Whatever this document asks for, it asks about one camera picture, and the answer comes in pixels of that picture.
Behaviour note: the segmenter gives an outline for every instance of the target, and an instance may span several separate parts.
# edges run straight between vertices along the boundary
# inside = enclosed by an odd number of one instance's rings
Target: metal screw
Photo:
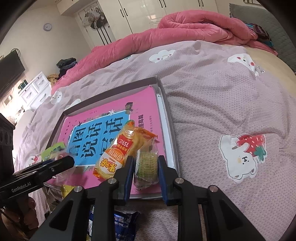
[[[211,192],[217,192],[217,191],[218,191],[218,187],[212,185],[212,186],[210,186],[210,191],[211,191]]]
[[[75,191],[75,192],[80,192],[80,191],[82,191],[82,186],[76,186],[76,187],[74,187],[74,191]]]
[[[114,183],[116,183],[117,182],[117,180],[115,179],[115,178],[109,178],[108,179],[108,183],[109,184],[114,184]]]
[[[178,184],[182,184],[184,182],[184,179],[183,178],[180,178],[180,177],[177,177],[175,179],[175,182],[178,183]]]

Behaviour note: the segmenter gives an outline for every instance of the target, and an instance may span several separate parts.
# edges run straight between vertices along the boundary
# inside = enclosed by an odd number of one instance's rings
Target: blue snack package
[[[136,236],[136,220],[139,214],[139,212],[122,213],[114,211],[116,241],[134,241]],[[92,234],[93,217],[94,205],[91,206],[89,213],[88,235],[90,237]]]

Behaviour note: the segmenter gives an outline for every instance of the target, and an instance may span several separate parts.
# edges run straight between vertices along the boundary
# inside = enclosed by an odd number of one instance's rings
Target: pink waffle-textured blanket
[[[92,72],[121,60],[131,54],[151,48],[187,40],[204,40],[217,44],[248,45],[277,55],[267,45],[256,41],[258,35],[241,20],[216,12],[188,10],[162,18],[158,28],[131,34],[106,46],[97,46],[77,65],[68,70],[52,88],[52,94]]]

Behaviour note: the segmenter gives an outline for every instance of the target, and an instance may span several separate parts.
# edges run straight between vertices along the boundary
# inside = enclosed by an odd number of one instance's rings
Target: orange snack package
[[[142,145],[154,137],[157,135],[135,127],[135,122],[129,120],[97,161],[93,174],[104,179],[113,177],[117,169],[124,167],[128,156],[135,157]]]

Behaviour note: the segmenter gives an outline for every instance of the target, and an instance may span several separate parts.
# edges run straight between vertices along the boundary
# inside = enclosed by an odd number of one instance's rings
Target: green strawberry leaf
[[[264,161],[264,156],[266,155],[266,151],[262,146],[257,146],[256,151],[254,151],[254,155],[258,156],[260,161]]]

